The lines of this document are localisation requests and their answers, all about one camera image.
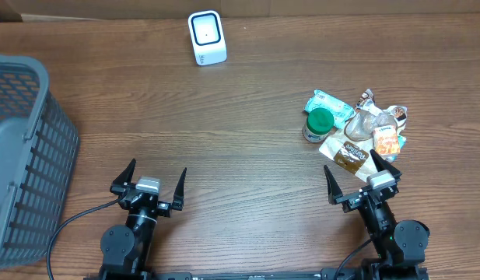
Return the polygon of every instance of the basket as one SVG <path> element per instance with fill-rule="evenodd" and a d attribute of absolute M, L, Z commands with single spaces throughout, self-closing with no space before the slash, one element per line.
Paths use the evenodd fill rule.
<path fill-rule="evenodd" d="M 79 135 L 44 66 L 0 55 L 0 268 L 40 260 L 58 227 Z"/>

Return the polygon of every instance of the small jar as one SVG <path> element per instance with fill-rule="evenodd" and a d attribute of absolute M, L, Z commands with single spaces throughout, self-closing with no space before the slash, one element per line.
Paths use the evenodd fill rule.
<path fill-rule="evenodd" d="M 309 113 L 302 134 L 309 142 L 322 142 L 333 128 L 333 124 L 335 124 L 333 114 L 324 108 L 317 108 Z"/>

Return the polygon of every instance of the wood grain surface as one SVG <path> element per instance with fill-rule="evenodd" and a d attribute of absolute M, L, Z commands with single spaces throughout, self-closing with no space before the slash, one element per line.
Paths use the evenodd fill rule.
<path fill-rule="evenodd" d="M 367 234 L 357 212 L 328 204 L 323 165 L 344 192 L 363 182 L 302 134 L 321 88 L 354 104 L 408 107 L 395 166 L 397 220 L 432 232 L 431 279 L 480 279 L 480 15 L 224 19 L 228 60 L 195 65 L 185 19 L 0 23 L 0 53 L 29 55 L 82 139 L 64 219 L 108 202 L 135 157 L 170 200 L 187 167 L 185 207 L 160 219 L 157 271 L 303 271 L 335 267 Z M 67 226 L 56 279 L 98 272 L 117 206 Z M 366 248 L 352 262 L 374 257 Z M 45 261 L 0 279 L 47 279 Z"/>

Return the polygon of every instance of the black wire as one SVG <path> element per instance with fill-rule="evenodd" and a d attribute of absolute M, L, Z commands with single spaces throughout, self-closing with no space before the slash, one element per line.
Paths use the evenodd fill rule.
<path fill-rule="evenodd" d="M 58 229 L 54 232 L 53 234 L 53 237 L 51 237 L 51 240 L 50 240 L 50 243 L 47 245 L 47 254 L 46 254 L 46 269 L 47 269 L 47 275 L 50 277 L 50 280 L 54 280 L 53 278 L 53 272 L 51 271 L 51 250 L 53 249 L 53 243 L 54 241 L 56 240 L 56 238 L 58 237 L 58 234 L 60 234 L 61 230 L 66 227 L 71 221 L 77 219 L 77 218 L 80 218 L 84 215 L 87 215 L 89 213 L 93 213 L 95 211 L 98 211 L 100 209 L 103 209 L 103 208 L 106 208 L 108 206 L 111 206 L 111 205 L 114 205 L 116 203 L 118 203 L 119 201 L 121 201 L 122 199 L 124 199 L 125 197 L 125 194 L 123 194 L 122 196 L 120 196 L 119 198 L 115 199 L 114 201 L 110 201 L 104 205 L 100 205 L 100 206 L 96 206 L 95 208 L 91 208 L 89 210 L 85 210 L 84 212 L 80 212 L 79 214 L 77 215 L 74 215 L 70 218 L 68 218 L 68 220 L 64 221 L 59 227 Z"/>
<path fill-rule="evenodd" d="M 351 258 L 353 258 L 359 251 L 361 251 L 364 247 L 366 247 L 369 243 L 373 241 L 372 238 L 367 240 L 366 242 L 362 243 L 361 246 L 357 247 L 353 252 L 351 252 L 340 264 L 340 266 L 336 269 L 335 276 L 333 277 L 333 280 L 337 280 L 338 275 L 340 274 L 340 271 L 343 269 L 343 267 L 347 264 L 347 262 L 350 261 Z"/>

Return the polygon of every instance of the snack wrapper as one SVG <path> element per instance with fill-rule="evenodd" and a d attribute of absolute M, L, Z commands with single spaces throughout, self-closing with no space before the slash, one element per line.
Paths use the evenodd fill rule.
<path fill-rule="evenodd" d="M 365 91 L 363 96 L 361 96 L 361 100 L 357 103 L 356 111 L 374 110 L 369 109 L 369 107 L 376 107 L 370 89 Z M 406 139 L 400 134 L 405 129 L 407 107 L 390 106 L 385 110 L 381 110 L 380 108 L 377 109 L 379 110 L 379 114 L 385 113 L 393 118 L 395 123 L 394 128 L 397 131 L 398 143 L 399 146 L 402 147 L 405 144 Z M 373 175 L 377 172 L 377 168 L 370 155 L 370 150 L 373 149 L 373 136 L 370 134 L 369 137 L 360 139 L 349 137 L 345 131 L 351 122 L 352 120 L 347 122 L 343 128 L 338 129 L 333 135 L 328 136 L 323 142 L 323 145 L 319 148 L 319 151 L 329 159 L 335 161 L 339 166 L 356 175 L 359 179 L 366 181 L 366 178 L 369 175 Z M 396 156 L 387 156 L 385 159 L 391 162 L 395 158 Z"/>
<path fill-rule="evenodd" d="M 373 129 L 373 145 L 380 156 L 396 156 L 401 152 L 397 131 L 393 125 Z"/>
<path fill-rule="evenodd" d="M 345 122 L 356 114 L 352 106 L 325 93 L 320 89 L 314 90 L 314 97 L 307 101 L 307 105 L 305 106 L 304 110 L 307 113 L 310 113 L 316 108 L 324 108 L 329 110 L 335 118 L 336 128 L 344 128 Z"/>

